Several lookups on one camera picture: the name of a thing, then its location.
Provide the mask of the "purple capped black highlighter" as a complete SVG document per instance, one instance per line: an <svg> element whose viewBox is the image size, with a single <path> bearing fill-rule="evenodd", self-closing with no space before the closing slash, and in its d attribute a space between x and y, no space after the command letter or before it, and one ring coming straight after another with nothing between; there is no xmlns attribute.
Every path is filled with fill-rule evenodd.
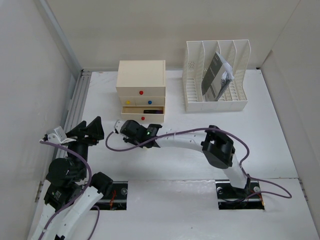
<svg viewBox="0 0 320 240"><path fill-rule="evenodd" d="M164 111L162 109L144 109L144 114L163 114Z"/></svg>

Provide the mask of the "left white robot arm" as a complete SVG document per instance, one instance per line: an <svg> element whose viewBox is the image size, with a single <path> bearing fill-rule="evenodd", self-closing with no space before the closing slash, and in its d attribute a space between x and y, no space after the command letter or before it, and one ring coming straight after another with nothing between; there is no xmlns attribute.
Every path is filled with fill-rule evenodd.
<svg viewBox="0 0 320 240"><path fill-rule="evenodd" d="M102 120L85 120L64 132L61 126L46 132L43 145L67 152L54 159L45 179L49 187L33 240L69 240L79 221L100 199L111 195L113 180L102 172L93 174L88 164L88 149L105 137Z"/></svg>

